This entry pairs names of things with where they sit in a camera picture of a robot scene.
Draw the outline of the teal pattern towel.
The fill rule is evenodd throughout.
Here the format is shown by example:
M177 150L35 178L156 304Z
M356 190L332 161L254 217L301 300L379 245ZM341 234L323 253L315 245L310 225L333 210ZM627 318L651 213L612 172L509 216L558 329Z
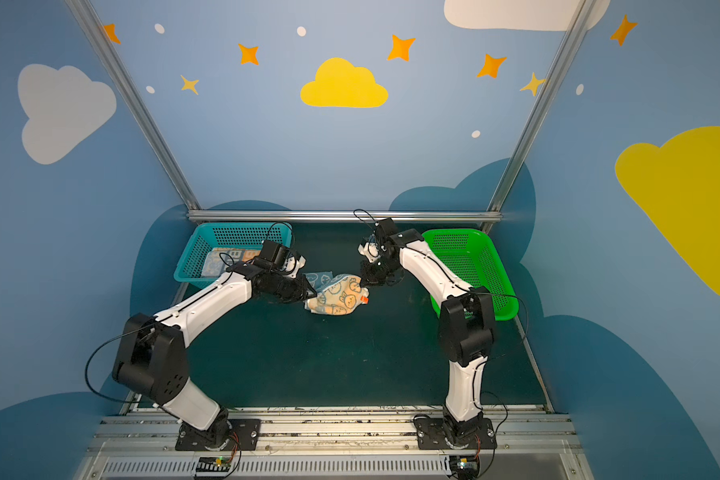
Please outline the teal pattern towel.
M357 275L341 274L316 290L317 295L305 301L310 313L329 316L351 314L368 303L369 289L361 286Z

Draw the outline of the teal plastic basket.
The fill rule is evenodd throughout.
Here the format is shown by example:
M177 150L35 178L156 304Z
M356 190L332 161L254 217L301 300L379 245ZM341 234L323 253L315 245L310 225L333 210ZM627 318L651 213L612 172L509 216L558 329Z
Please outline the teal plastic basket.
M178 261L173 277L202 289L213 283L228 266L251 260L265 240L289 247L289 224L267 222L220 222L198 226Z

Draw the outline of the green plastic basket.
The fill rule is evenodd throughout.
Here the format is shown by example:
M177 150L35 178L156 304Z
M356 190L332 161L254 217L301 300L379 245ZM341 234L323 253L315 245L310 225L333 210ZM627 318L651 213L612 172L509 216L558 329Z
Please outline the green plastic basket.
M467 228L433 229L422 234L433 253L460 279L486 287L493 297L497 321L513 320L519 301L492 240Z

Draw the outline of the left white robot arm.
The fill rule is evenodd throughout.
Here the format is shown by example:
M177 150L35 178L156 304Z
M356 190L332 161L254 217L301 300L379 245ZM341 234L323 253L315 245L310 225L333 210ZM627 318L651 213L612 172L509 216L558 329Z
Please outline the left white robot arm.
M314 297L314 288L300 272L305 264L301 254L265 240L257 256L227 266L188 299L152 316L132 316L119 340L113 379L218 447L229 435L228 414L190 379L188 347L213 323L258 294L283 303Z

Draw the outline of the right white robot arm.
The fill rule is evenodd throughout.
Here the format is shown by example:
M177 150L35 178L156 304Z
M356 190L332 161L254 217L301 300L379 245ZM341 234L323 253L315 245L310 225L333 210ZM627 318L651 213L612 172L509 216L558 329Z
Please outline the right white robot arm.
M374 220L371 229L359 247L361 284L385 285L405 271L438 304L437 339L449 361L443 430L450 445L462 448L484 426L479 389L496 336L491 292L458 277L417 230L400 230L390 218Z

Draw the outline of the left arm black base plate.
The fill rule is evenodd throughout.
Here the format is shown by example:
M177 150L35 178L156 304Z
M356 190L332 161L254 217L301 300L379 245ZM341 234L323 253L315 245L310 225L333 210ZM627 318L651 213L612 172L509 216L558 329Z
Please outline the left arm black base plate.
M226 452L237 449L256 449L261 429L260 419L221 418L208 429L199 430L189 423L182 423L175 443L176 451Z

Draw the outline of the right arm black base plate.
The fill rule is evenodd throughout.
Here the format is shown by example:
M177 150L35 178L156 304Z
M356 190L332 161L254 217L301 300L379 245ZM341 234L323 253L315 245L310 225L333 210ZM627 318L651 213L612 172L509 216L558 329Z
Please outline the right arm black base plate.
M420 450L493 450L497 447L492 422L481 416L464 422L416 416L412 424Z

